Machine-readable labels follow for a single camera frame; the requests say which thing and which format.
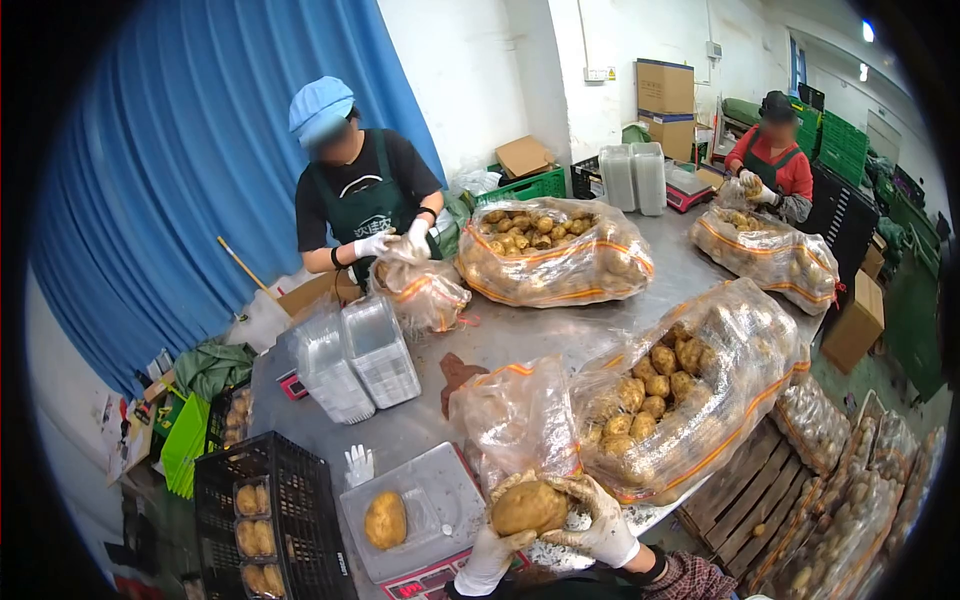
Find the red shirt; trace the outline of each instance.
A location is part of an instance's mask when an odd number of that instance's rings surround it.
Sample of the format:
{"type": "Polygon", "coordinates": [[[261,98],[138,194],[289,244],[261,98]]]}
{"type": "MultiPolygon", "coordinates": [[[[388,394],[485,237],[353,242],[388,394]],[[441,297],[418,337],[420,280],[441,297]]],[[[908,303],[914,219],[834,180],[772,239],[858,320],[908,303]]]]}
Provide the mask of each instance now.
{"type": "MultiPolygon", "coordinates": [[[[747,154],[747,145],[754,135],[758,135],[757,132],[759,132],[759,129],[760,125],[754,125],[740,138],[740,141],[736,142],[733,150],[730,151],[724,160],[724,166],[728,170],[730,170],[731,161],[735,158],[741,162],[743,161],[743,157],[747,154]]],[[[761,135],[756,141],[756,144],[754,144],[751,152],[767,164],[777,164],[781,158],[796,147],[797,142],[794,142],[787,146],[780,154],[770,157],[770,142],[761,135]]],[[[813,201],[813,174],[810,173],[810,161],[804,153],[797,152],[789,162],[777,171],[777,185],[783,189],[783,194],[786,196],[796,194],[813,201]]]]}

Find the blue cap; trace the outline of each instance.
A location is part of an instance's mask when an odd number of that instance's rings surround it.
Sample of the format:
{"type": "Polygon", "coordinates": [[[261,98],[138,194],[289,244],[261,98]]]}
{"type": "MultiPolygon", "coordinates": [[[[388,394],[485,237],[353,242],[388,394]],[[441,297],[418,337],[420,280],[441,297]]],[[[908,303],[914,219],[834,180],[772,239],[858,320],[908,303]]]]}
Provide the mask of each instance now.
{"type": "Polygon", "coordinates": [[[332,132],[353,108],[353,91],[336,77],[305,85],[290,102],[290,133],[309,148],[332,132]]]}

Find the blue curtain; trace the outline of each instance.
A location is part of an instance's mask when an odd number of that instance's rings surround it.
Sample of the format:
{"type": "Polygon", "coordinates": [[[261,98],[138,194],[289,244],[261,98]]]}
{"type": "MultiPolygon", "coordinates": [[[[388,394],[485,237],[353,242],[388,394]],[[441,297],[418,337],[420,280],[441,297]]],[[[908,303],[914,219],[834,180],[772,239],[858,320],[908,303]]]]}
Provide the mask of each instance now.
{"type": "Polygon", "coordinates": [[[42,183],[31,264],[60,326],[114,389],[161,348],[224,332],[255,285],[300,267],[305,153],[291,98],[335,75],[365,127],[409,138],[441,180],[376,0],[154,0],[91,72],[42,183]]]}

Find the worker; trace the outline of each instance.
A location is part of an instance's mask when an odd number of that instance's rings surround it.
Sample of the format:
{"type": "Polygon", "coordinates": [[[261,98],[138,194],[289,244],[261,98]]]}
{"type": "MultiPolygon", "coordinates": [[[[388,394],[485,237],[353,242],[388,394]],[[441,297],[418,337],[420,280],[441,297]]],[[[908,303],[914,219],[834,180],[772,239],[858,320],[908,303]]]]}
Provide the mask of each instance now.
{"type": "Polygon", "coordinates": [[[297,182],[297,246],[310,273],[350,267],[366,290],[377,256],[406,234],[439,259],[429,230],[444,208],[440,182],[410,140],[362,130],[353,92],[335,77],[305,85],[290,103],[290,132],[310,163],[297,182]],[[340,246],[328,248],[326,226],[340,246]]]}
{"type": "MultiPolygon", "coordinates": [[[[532,472],[512,476],[491,493],[491,501],[517,483],[532,479],[532,472]]],[[[467,565],[445,587],[452,600],[563,600],[564,598],[657,598],[662,600],[713,600],[730,598],[736,580],[720,573],[708,561],[685,552],[664,553],[640,543],[631,533],[617,501],[589,475],[547,478],[559,492],[583,502],[592,523],[586,531],[554,530],[540,539],[571,546],[607,567],[561,579],[545,586],[515,589],[501,581],[514,553],[537,537],[533,530],[500,538],[487,523],[473,543],[467,565]],[[625,586],[636,588],[630,593],[625,586]]]]}
{"type": "Polygon", "coordinates": [[[724,165],[739,178],[747,200],[758,210],[802,223],[813,206],[813,174],[797,145],[797,113],[777,90],[763,99],[759,113],[760,122],[733,146],[724,165]]]}

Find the plastic bag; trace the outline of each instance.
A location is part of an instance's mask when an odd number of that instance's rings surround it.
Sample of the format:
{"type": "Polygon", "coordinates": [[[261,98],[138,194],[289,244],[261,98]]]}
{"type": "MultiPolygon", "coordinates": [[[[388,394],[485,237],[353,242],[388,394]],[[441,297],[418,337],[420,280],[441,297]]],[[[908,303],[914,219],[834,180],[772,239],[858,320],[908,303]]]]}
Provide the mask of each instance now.
{"type": "Polygon", "coordinates": [[[372,295],[390,299],[400,328],[416,336],[456,326],[472,297],[461,282],[448,262],[414,257],[404,237],[373,263],[369,287],[372,295]]]}
{"type": "Polygon", "coordinates": [[[926,436],[924,447],[917,453],[913,472],[910,473],[910,480],[903,492],[903,502],[897,510],[897,517],[885,542],[887,552],[891,556],[900,548],[917,523],[920,510],[924,507],[926,497],[930,493],[930,486],[940,471],[946,442],[947,435],[944,428],[938,427],[926,436]]]}
{"type": "Polygon", "coordinates": [[[455,264],[487,298],[535,308],[623,300],[654,276],[636,226],[593,200],[535,198],[478,208],[455,264]]]}
{"type": "Polygon", "coordinates": [[[876,471],[857,473],[826,532],[811,539],[778,575],[773,597],[819,600],[851,596],[890,531],[902,492],[903,486],[876,471]]]}
{"type": "Polygon", "coordinates": [[[870,468],[880,473],[881,477],[896,479],[897,483],[905,484],[910,477],[910,469],[919,447],[906,419],[894,410],[887,411],[876,430],[870,468]]]}
{"type": "Polygon", "coordinates": [[[767,543],[767,554],[757,562],[757,567],[744,580],[748,593],[773,595],[774,578],[804,545],[817,525],[817,521],[813,519],[813,506],[823,495],[825,486],[820,477],[806,480],[786,519],[767,543]]]}
{"type": "Polygon", "coordinates": [[[450,422],[483,452],[481,484],[532,468],[549,475],[580,472],[568,375],[560,354],[475,375],[450,395],[450,422]]]}
{"type": "Polygon", "coordinates": [[[770,417],[800,460],[821,477],[829,477],[837,466],[843,446],[850,437],[850,421],[827,398],[809,373],[797,377],[777,399],[770,417]]]}
{"type": "Polygon", "coordinates": [[[724,466],[793,373],[807,369],[809,347],[775,300],[746,278],[718,285],[577,374],[585,470],[621,503],[671,504],[724,466]],[[643,382],[639,408],[628,370],[643,382]],[[649,396],[666,411],[656,424],[643,416],[649,396]]]}
{"type": "Polygon", "coordinates": [[[717,264],[780,292],[807,314],[818,315],[833,301],[840,275],[819,234],[762,214],[711,206],[687,236],[717,264]]]}

